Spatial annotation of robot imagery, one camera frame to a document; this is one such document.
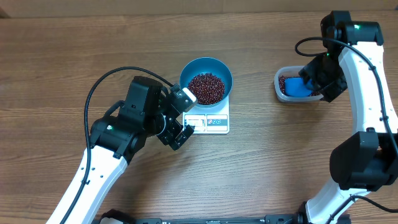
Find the plastic container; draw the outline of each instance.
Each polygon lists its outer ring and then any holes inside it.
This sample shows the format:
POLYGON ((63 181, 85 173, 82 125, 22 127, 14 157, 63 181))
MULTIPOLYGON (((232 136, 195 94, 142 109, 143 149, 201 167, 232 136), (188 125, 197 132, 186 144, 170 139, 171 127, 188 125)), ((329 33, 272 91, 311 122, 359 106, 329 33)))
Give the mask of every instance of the plastic container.
POLYGON ((323 98, 322 94, 318 96, 305 96, 305 97, 294 97, 294 96, 287 96, 282 93, 282 91, 279 88, 279 77, 284 76, 284 77, 297 77, 299 75, 299 71, 303 68, 304 66, 289 66, 289 67, 283 67, 279 69, 279 71, 275 74, 275 91, 276 91, 276 96, 278 97, 278 100, 283 102, 283 103, 308 103, 308 102, 314 102, 314 101, 319 101, 323 98))
POLYGON ((193 77, 201 74, 201 73, 212 73, 223 81, 225 84, 225 92, 223 99, 212 105, 200 105, 197 104, 198 107, 202 108, 211 108, 216 106, 226 100, 226 97, 231 93, 233 86, 233 78, 232 73, 229 68, 220 60, 211 58, 211 57, 202 57, 197 58, 190 63, 188 63, 185 68, 182 70, 180 75, 180 86, 181 88, 187 87, 191 82, 193 77))

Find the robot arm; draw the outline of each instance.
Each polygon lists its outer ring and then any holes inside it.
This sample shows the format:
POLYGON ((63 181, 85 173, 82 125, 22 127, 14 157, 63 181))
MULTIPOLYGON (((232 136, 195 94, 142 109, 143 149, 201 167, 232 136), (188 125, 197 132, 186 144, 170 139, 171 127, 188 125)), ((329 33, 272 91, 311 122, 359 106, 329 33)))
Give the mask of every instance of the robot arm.
MULTIPOLYGON (((333 11, 321 23, 322 36, 351 44, 376 66, 389 127, 397 138, 398 120, 392 106, 383 69, 382 35, 375 22, 353 22, 349 12, 333 11)), ((355 200, 398 176, 398 159, 383 122, 379 90, 373 71, 351 49, 330 42, 328 52, 318 55, 300 76, 320 89, 331 102, 346 88, 353 113, 353 135, 333 150, 329 181, 305 204, 304 223, 338 223, 339 216, 355 200)))
MULTIPOLYGON (((91 127, 91 170, 83 191, 66 223, 90 224, 106 194, 126 170, 148 137, 156 135, 164 145, 177 150, 193 133, 176 118, 197 103, 187 89, 174 85, 169 91, 151 78, 134 77, 126 100, 117 102, 91 127), (111 116, 120 107, 117 117, 111 116)), ((50 223, 60 223, 71 205, 85 174, 87 149, 75 177, 56 207, 50 223)))

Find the wooden surface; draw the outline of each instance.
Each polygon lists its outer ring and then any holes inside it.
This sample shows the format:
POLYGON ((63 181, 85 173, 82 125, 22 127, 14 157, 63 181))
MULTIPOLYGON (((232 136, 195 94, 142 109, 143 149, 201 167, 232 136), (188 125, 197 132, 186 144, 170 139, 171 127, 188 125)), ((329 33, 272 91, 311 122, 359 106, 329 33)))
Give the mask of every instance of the wooden surface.
MULTIPOLYGON (((274 75, 311 59, 294 45, 320 35, 328 12, 113 16, 0 20, 0 223, 44 223, 68 187, 85 148, 83 105, 105 72, 133 65, 178 82, 191 60, 210 56, 234 77, 228 135, 192 136, 178 151, 150 138, 105 198, 134 217, 259 217, 292 213, 328 180, 330 152, 351 134, 346 91, 328 103, 282 104, 274 75)), ((398 106, 398 13, 353 12, 378 21, 384 68, 398 106)), ((318 52, 321 43, 302 50, 318 52)), ((95 91, 89 123, 123 100, 133 75, 95 91)), ((398 184, 369 196, 398 208, 398 184)), ((358 202, 354 223, 397 223, 358 202)))
POLYGON ((398 0, 0 0, 12 18, 393 10, 398 0))

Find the white scale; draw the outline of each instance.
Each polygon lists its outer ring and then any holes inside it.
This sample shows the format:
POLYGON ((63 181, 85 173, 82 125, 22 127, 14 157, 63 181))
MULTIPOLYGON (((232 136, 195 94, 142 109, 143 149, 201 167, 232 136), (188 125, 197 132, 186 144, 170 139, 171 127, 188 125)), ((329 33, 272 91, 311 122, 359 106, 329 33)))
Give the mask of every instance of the white scale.
POLYGON ((202 108, 194 106, 189 112, 182 113, 182 123, 195 126, 194 134, 228 134, 229 133, 229 96, 220 104, 202 108))

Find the white container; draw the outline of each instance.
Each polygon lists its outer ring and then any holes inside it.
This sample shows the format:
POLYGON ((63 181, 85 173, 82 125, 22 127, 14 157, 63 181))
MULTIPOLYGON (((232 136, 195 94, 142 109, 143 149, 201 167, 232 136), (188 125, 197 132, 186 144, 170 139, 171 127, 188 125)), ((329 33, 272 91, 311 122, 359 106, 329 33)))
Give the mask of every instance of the white container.
POLYGON ((279 69, 279 71, 275 74, 275 91, 276 91, 276 96, 278 97, 278 100, 283 102, 283 103, 306 103, 306 102, 313 102, 313 101, 319 101, 323 98, 322 94, 318 96, 304 96, 304 97, 294 97, 294 96, 287 96, 282 93, 282 91, 279 88, 279 77, 284 76, 284 77, 297 77, 299 75, 299 71, 303 68, 304 66, 289 66, 289 67, 283 67, 279 69))

